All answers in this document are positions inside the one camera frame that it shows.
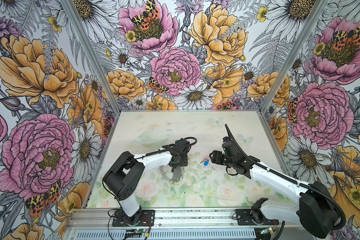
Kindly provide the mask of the blue tagged key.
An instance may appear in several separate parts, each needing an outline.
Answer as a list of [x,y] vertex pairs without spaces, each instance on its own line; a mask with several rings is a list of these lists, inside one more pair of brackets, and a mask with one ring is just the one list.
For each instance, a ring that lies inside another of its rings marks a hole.
[[209,164],[210,158],[209,157],[205,157],[201,160],[201,164],[203,164],[204,166],[207,166]]

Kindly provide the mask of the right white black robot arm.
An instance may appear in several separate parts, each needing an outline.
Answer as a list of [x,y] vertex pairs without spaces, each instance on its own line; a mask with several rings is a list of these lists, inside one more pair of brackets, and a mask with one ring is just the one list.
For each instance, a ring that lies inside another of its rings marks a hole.
[[268,198],[260,198],[248,214],[236,211],[238,224],[249,221],[254,225],[264,225],[278,220],[284,224],[300,225],[320,239],[346,225],[344,211],[322,183],[310,184],[270,168],[259,159],[247,155],[230,129],[226,127],[226,130],[228,135],[223,138],[223,150],[210,154],[212,163],[234,169],[238,175],[261,182],[292,201],[290,204],[276,203]]

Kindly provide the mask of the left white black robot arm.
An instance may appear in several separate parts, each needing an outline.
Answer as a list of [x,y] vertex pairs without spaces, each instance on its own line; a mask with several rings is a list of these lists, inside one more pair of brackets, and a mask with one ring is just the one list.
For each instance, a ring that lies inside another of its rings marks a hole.
[[194,137],[181,138],[173,144],[162,146],[160,149],[133,155],[123,152],[110,169],[105,173],[102,185],[120,205],[113,215],[113,226],[136,226],[139,224],[152,225],[136,200],[135,190],[144,172],[162,166],[170,166],[173,171],[188,165],[188,152],[198,140]]

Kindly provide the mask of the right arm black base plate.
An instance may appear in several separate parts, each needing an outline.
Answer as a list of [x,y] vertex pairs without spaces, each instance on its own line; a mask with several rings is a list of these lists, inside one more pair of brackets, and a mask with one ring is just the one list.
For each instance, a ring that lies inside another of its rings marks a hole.
[[233,215],[239,226],[277,226],[278,220],[269,220],[261,212],[253,214],[252,209],[236,209]]

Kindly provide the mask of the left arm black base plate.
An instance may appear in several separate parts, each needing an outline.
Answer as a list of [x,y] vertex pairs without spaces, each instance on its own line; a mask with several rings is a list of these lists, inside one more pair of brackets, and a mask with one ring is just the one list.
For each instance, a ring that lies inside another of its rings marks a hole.
[[152,227],[155,222],[155,210],[138,210],[132,217],[128,217],[121,209],[112,217],[113,227]]

